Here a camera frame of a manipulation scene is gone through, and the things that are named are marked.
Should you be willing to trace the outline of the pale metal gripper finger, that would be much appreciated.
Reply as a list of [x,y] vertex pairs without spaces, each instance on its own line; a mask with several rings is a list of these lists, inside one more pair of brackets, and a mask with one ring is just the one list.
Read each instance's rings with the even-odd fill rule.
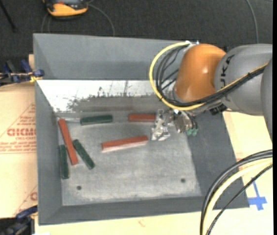
[[170,137],[168,128],[151,128],[151,140],[152,141],[164,141]]
[[155,127],[157,129],[163,129],[167,127],[166,117],[167,117],[167,113],[164,109],[157,110],[156,119],[155,119]]

